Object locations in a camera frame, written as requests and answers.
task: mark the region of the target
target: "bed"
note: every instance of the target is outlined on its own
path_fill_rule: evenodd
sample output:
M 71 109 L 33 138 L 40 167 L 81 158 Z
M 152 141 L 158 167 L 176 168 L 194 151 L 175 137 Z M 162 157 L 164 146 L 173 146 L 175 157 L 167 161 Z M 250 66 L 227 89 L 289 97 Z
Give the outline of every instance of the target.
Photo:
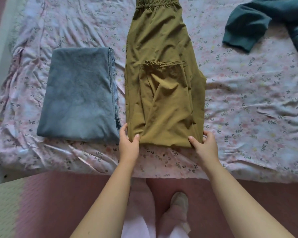
M 272 23 L 250 54 L 222 44 L 231 11 L 250 0 L 180 0 L 200 70 L 207 77 L 204 128 L 236 178 L 298 182 L 298 53 Z M 110 175 L 117 145 L 38 137 L 52 50 L 111 47 L 119 118 L 125 123 L 126 37 L 136 0 L 28 0 L 11 42 L 0 97 L 0 164 L 18 170 Z M 135 177 L 206 178 L 192 149 L 140 148 Z

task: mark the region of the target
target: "white pants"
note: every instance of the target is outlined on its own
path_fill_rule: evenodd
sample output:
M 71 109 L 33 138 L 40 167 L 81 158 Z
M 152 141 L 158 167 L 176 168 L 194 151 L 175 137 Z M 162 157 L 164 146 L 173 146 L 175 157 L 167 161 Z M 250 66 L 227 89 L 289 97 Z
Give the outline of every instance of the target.
M 190 227 L 183 208 L 172 205 L 163 214 L 158 232 L 158 238 L 188 238 Z M 121 237 L 157 237 L 154 199 L 145 179 L 133 180 Z

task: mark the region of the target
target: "pant leg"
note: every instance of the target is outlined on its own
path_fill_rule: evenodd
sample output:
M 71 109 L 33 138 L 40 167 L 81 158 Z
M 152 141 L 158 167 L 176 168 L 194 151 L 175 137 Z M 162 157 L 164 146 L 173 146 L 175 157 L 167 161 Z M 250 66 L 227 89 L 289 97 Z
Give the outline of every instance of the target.
M 202 142 L 206 79 L 179 1 L 137 0 L 126 49 L 129 138 L 188 148 L 188 135 Z
M 189 238 L 187 214 L 178 205 L 172 205 L 161 218 L 158 238 Z
M 122 238 L 155 238 L 155 207 L 145 179 L 133 178 Z

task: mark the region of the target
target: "person's left hand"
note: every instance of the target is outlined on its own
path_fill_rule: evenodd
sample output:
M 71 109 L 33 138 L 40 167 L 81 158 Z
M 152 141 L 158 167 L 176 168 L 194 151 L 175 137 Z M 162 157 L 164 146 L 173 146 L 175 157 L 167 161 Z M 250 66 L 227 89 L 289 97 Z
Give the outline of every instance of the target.
M 128 136 L 126 135 L 127 124 L 124 124 L 123 127 L 119 130 L 119 152 L 120 152 L 120 161 L 119 163 L 129 163 L 135 165 L 138 155 L 139 155 L 139 140 L 140 135 L 137 134 L 133 138 L 133 141 L 130 142 Z

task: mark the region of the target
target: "teal sweatshirt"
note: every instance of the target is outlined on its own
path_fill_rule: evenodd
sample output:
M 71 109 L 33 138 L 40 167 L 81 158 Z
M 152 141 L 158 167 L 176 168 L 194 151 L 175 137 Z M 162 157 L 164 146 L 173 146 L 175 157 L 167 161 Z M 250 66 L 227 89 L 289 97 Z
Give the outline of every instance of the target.
M 223 43 L 250 52 L 271 20 L 286 25 L 298 51 L 298 0 L 253 0 L 238 5 L 226 23 Z

